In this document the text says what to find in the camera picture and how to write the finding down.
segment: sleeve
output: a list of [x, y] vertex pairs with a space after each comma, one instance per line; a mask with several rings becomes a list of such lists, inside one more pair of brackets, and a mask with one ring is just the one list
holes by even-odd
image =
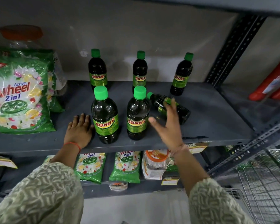
[[0, 224], [78, 224], [83, 201], [73, 169], [59, 162], [45, 163], [0, 203]]
[[192, 188], [189, 209], [191, 223], [253, 224], [235, 199], [211, 178]]

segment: wire basket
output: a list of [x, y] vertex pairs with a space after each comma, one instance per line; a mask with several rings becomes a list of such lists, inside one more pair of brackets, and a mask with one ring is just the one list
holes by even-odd
[[265, 151], [238, 171], [256, 223], [280, 223], [280, 151]]

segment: plastic jar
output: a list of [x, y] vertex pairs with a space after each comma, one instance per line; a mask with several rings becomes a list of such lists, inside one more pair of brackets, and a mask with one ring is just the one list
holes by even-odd
[[146, 150], [142, 159], [143, 175], [146, 179], [161, 180], [167, 168], [169, 151]]
[[[0, 27], [0, 33], [8, 40], [8, 47], [14, 49], [43, 49], [39, 39], [44, 35], [41, 28], [33, 25], [9, 25]], [[56, 75], [55, 95], [64, 95], [67, 80], [64, 76], [58, 55], [54, 52], [54, 74]]]

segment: orange lid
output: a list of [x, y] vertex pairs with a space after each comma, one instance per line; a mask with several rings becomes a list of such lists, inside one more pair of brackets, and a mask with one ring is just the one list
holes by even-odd
[[44, 35], [38, 26], [20, 24], [0, 27], [0, 33], [4, 38], [13, 41], [37, 40]]
[[157, 163], [165, 161], [169, 155], [168, 149], [146, 150], [145, 153], [150, 160]]

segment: forearm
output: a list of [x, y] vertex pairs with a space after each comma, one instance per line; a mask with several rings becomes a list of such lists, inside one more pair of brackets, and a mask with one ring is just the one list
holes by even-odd
[[79, 148], [74, 144], [66, 144], [57, 152], [51, 163], [60, 162], [68, 167], [74, 168]]
[[194, 185], [203, 179], [209, 178], [209, 175], [188, 149], [180, 150], [174, 158], [174, 162], [178, 167], [179, 176], [189, 196]]

